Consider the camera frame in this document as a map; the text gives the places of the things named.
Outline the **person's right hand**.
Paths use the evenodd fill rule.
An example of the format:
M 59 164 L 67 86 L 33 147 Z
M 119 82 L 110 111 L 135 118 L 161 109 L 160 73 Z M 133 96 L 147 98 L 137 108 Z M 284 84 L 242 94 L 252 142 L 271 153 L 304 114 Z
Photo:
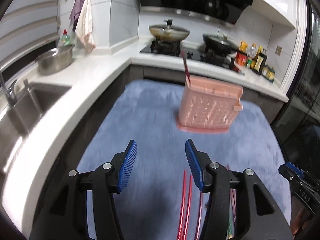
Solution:
M 293 239 L 296 239 L 308 226 L 313 215 L 304 207 L 302 207 L 293 222 L 290 225 Z

